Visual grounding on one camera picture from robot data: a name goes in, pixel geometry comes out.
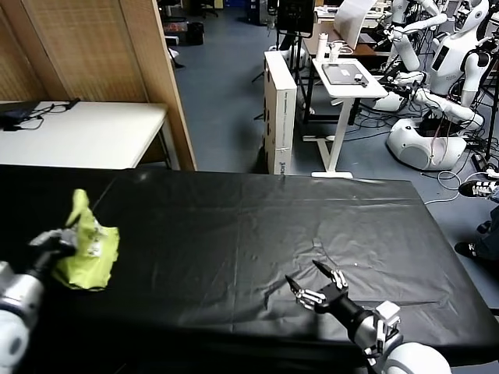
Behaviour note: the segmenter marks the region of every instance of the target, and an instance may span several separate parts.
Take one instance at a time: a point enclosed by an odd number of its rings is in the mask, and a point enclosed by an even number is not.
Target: white robot
[[[402,163],[423,171],[451,170],[466,148],[458,133],[482,126],[483,118],[470,105],[491,60],[489,53],[477,49],[485,40],[476,38],[488,10],[488,0],[461,1],[455,34],[434,40],[430,89],[419,87],[412,93],[413,102],[430,111],[424,119],[399,120],[388,137],[388,148]],[[449,100],[451,88],[463,76],[460,103]]]
[[[407,15],[413,5],[420,5],[421,9],[430,15],[429,18],[407,24]],[[426,73],[420,72],[419,58],[412,48],[409,35],[420,32],[433,26],[445,23],[448,18],[442,13],[433,0],[393,0],[391,2],[391,25],[385,28],[388,40],[392,42],[390,57],[387,66],[398,70],[395,76],[387,76],[381,82],[391,83],[394,86],[404,86],[414,82],[421,83],[426,78]],[[378,111],[396,112],[405,102],[404,97],[389,90],[388,96],[364,104]]]
[[[451,374],[439,352],[419,343],[404,343],[398,325],[400,308],[383,302],[373,311],[349,298],[349,284],[341,270],[313,261],[331,283],[319,291],[301,288],[286,276],[296,301],[318,314],[332,314],[349,333],[349,339],[362,349],[367,364],[376,374]]]

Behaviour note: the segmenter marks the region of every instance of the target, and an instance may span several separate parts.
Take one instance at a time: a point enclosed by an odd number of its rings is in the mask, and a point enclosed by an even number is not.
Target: wooden partition
[[[196,170],[155,0],[0,0],[0,100],[75,97],[167,104]]]

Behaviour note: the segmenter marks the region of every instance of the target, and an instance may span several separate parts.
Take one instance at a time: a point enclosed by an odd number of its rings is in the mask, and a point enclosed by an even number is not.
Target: white box
[[[280,51],[265,52],[264,149],[269,174],[291,171],[296,84]]]

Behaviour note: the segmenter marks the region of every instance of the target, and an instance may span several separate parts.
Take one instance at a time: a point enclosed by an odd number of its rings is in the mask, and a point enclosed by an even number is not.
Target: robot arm
[[[0,262],[0,374],[12,373],[26,352],[30,331],[37,322],[46,276],[57,261],[75,252],[73,230],[49,233],[56,238],[48,236],[41,241],[47,244],[39,249],[39,256],[25,273],[14,274],[8,263]]]
[[[486,52],[472,53],[465,60],[465,82],[461,92],[461,105],[469,108],[475,100],[483,74],[490,64],[490,55]]]
[[[430,93],[427,89],[419,88],[414,94],[414,101],[417,104],[438,110],[453,123],[466,122],[468,130],[478,129],[483,124],[483,117],[471,108],[463,107],[444,97]]]
[[[398,330],[400,308],[384,302],[373,311],[365,310],[349,298],[349,285],[340,270],[313,261],[332,283],[318,292],[301,288],[286,276],[296,301],[319,314],[329,313],[349,333],[349,339],[362,349],[371,369],[377,374],[451,374],[444,356],[418,343],[403,344]]]
[[[417,0],[417,3],[420,4],[431,17],[411,23],[406,27],[397,26],[388,36],[388,38],[393,41],[395,51],[410,72],[419,69],[420,62],[416,52],[412,48],[409,35],[425,30],[428,27],[441,25],[447,21],[447,15],[440,12],[433,0]]]

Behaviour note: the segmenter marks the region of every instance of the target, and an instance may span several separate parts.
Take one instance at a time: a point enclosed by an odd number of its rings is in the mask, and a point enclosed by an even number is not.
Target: white cable
[[[442,120],[440,121],[440,124],[438,125],[437,127],[437,131],[435,131],[435,135],[434,135],[434,138],[431,140],[431,144],[430,144],[430,163],[433,165],[433,166],[437,166],[435,163],[434,163],[434,158],[435,158],[435,155],[434,155],[434,144],[435,144],[435,139],[438,137],[438,134],[440,132],[440,127],[442,126],[442,123],[444,122],[444,116],[442,116]]]
[[[448,152],[448,149],[449,149],[449,136],[450,135],[451,135],[451,124],[449,123],[448,124],[448,129],[447,129],[447,137],[445,138],[444,156],[442,156],[442,159],[440,160],[440,162],[438,163],[438,165],[442,164],[442,162],[444,162],[444,160],[445,160],[445,157],[447,156],[447,152]]]
[[[454,178],[457,178],[458,179],[458,182],[459,182],[459,185],[462,184],[461,182],[461,179],[459,177],[459,175],[457,175],[456,173],[454,173],[453,171],[441,171],[440,173],[438,173],[438,176],[437,176],[437,180],[438,180],[438,184],[440,184],[442,187],[444,187],[445,189],[448,189],[449,191],[458,191],[459,190],[459,187],[457,188],[452,188],[452,187],[449,187],[447,185],[445,185],[444,183],[442,183],[442,181],[440,180],[440,176],[442,174],[450,174],[452,175]],[[480,171],[478,173],[473,173],[471,175],[469,175],[465,181],[463,183],[466,183],[471,177],[475,176],[475,175],[481,175],[481,174],[485,174],[485,175],[488,175],[488,173],[484,172],[484,171]],[[454,201],[456,200],[457,198],[459,197],[459,192],[455,194],[454,197],[451,197],[450,199],[439,199],[439,200],[431,200],[427,203],[424,203],[424,205],[428,205],[428,204],[433,204],[433,203],[447,203],[449,201]]]

